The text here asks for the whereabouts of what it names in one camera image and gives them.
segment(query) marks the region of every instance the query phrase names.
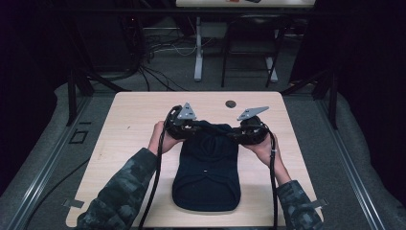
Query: small round object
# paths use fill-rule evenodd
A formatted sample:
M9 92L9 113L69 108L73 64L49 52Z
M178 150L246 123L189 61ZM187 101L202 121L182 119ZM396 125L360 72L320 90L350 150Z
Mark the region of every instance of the small round object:
M226 102L226 106L227 107L229 107L229 108L234 108L234 107L236 107L236 102L234 102L234 101L227 101Z

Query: table leg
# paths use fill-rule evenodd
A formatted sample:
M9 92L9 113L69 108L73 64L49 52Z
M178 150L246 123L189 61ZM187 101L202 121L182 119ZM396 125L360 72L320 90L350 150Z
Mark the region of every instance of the table leg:
M194 80L202 81L203 50L200 17L196 18L196 65L194 67Z
M272 67L272 63L273 63L272 58L271 58L271 57L267 57L267 58L266 58L266 67L267 67L268 69L270 69L270 68ZM278 82L277 71L276 71L275 69L274 69L274 72L272 73L272 76L271 76L271 82L273 82L273 83Z

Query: hand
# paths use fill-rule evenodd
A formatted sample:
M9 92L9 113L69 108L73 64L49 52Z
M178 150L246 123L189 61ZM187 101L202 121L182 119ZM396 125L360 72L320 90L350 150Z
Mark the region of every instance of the hand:
M275 177L278 181L278 184L281 186L282 184L289 182L291 180L289 172L287 171L286 167L283 164L282 158L281 158L281 150L278 144L278 137L275 135L275 133L272 133L275 137L275 164L274 164L274 170L275 170ZM265 140L263 140L261 143L256 144L256 145L244 145L245 148L253 151L258 159L265 164L268 168L270 168L271 165L271 150L272 150L272 145L271 145L271 134L266 134Z
M153 128L153 132L151 135L151 139L149 140L149 145L148 149L152 151L155 155L158 154L158 146L159 146L159 138L161 136L162 130L164 128L164 122L160 121L157 124L155 124ZM183 142L184 140L175 140L173 139L166 131L165 131L165 137L164 137L164 142L162 143L162 153L165 153L172 149L172 147L179 142Z

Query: metal rod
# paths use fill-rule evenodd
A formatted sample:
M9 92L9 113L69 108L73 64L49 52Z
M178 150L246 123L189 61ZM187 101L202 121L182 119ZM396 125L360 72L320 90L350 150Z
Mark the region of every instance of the metal rod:
M349 178L350 184L354 190L354 193L361 205L361 208L364 212L364 215L367 219L368 224L370 225L372 230L385 230L385 225L381 220L380 216L378 215L373 202L371 200L370 194L368 193L367 189L364 186L364 183L361 180L361 177L358 174L357 169L355 168L352 159L350 157L349 151L344 144L340 132L338 129L335 129L328 120L326 116L327 113L327 106L321 102L320 100L316 100L316 104L321 113L323 113L322 117L324 122L326 123L332 137L334 138L335 143L337 144L338 150L340 152L340 160L343 164L344 171Z

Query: white table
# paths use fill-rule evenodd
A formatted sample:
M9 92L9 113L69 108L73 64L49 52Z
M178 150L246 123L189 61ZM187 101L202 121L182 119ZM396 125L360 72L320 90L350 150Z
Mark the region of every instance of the white table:
M281 8L281 9L311 9L315 0L261 0L258 3L246 0L176 0L176 7L180 8ZM194 67L194 80L202 80L203 50L200 17L196 18L196 64ZM272 59L266 59L268 68L272 66ZM278 81L276 72L271 77L272 82Z

